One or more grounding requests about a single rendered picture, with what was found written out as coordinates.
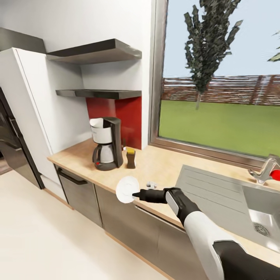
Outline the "saucer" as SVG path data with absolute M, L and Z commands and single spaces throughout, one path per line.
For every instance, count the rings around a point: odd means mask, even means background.
M 133 193 L 139 192 L 139 183 L 136 178 L 132 176 L 125 176 L 119 180 L 116 186 L 117 198 L 124 203 L 131 203 L 137 197 Z

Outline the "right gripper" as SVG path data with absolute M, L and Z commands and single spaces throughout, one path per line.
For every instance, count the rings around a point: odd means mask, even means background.
M 133 193 L 133 196 L 140 197 L 141 201 L 146 201 L 148 203 L 158 203 L 156 199 L 156 194 L 157 194 L 156 189 L 141 189 L 140 192 Z

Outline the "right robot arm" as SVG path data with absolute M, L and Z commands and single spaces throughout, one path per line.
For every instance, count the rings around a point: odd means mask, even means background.
M 256 258 L 233 236 L 217 226 L 177 187 L 133 193 L 141 201 L 169 204 L 181 221 L 209 280 L 280 280 L 280 268 Z

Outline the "paper coffee filter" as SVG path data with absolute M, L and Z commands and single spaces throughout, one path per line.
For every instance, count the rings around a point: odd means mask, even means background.
M 94 128 L 103 128 L 103 118 L 99 117 L 99 118 L 90 119 L 90 124 Z

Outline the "bottle of coffee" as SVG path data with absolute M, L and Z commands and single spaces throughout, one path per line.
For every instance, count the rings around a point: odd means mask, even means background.
M 135 150 L 134 149 L 128 149 L 126 150 L 126 156 L 127 156 L 127 168 L 134 168 L 135 167 Z

